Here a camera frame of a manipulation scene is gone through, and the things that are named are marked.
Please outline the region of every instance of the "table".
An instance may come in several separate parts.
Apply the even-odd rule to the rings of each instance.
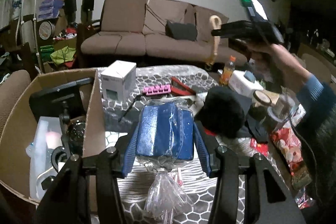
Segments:
[[[100,73],[103,70],[104,68],[98,68],[99,81]],[[120,136],[126,134],[125,132],[121,131],[112,131],[113,125],[111,126],[111,116],[113,116],[113,114],[116,112],[120,113],[122,110],[126,110],[132,103],[133,99],[140,94],[140,91],[144,86],[169,84],[169,78],[171,76],[177,77],[182,83],[189,87],[196,85],[197,87],[209,90],[211,87],[218,85],[218,83],[213,78],[211,78],[205,70],[194,66],[174,65],[137,68],[136,87],[127,102],[122,103],[118,101],[104,100],[102,98],[105,112],[105,126],[111,130],[106,132],[106,147],[113,146]],[[138,101],[134,104],[132,111],[134,113],[139,113],[145,103],[146,99],[142,98],[141,101]],[[227,145],[238,154],[252,156],[254,153],[256,153],[255,150],[250,148],[250,138],[239,138],[234,140],[218,138],[217,140],[220,145]],[[276,161],[272,154],[273,153],[269,153],[267,159],[281,176],[281,173],[277,167],[279,161]],[[130,174],[128,174],[127,178],[118,179],[120,197],[128,221],[156,223],[155,220],[144,218],[142,216],[148,190],[154,181],[154,177],[155,175],[147,172],[144,166],[135,162],[133,170]],[[208,178],[202,171],[196,149],[194,149],[194,160],[182,168],[182,178],[184,181],[184,191],[189,195],[195,204],[190,212],[174,217],[174,223],[206,224],[208,222],[212,207],[217,179]],[[239,202],[236,222],[243,223],[245,209],[244,176],[239,176],[239,182]]]

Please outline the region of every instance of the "blue package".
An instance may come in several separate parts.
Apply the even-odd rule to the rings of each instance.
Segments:
[[[192,112],[178,108],[174,102],[145,106],[139,125],[136,154],[192,160],[193,121]]]

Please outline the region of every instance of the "plastic bottle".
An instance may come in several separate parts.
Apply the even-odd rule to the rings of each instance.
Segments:
[[[235,70],[236,67],[236,58],[234,56],[230,56],[229,61],[225,63],[223,73],[220,76],[219,83],[221,85],[227,85],[229,83],[230,77]]]

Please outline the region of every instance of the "metal bolt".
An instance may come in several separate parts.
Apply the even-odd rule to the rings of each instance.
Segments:
[[[113,154],[117,149],[114,146],[110,146],[106,149],[107,153]]]
[[[257,160],[263,160],[264,155],[261,154],[261,153],[256,153],[256,154],[254,154],[254,157],[255,157]]]
[[[79,155],[77,155],[77,154],[71,155],[70,159],[73,160],[73,161],[76,161],[76,160],[79,159]]]
[[[225,145],[220,145],[218,146],[217,150],[219,153],[225,153],[227,151],[227,148]]]

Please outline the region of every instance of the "black hat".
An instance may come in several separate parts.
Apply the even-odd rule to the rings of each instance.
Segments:
[[[204,106],[196,115],[202,125],[219,135],[235,138],[244,125],[252,99],[228,87],[214,86],[208,91]]]

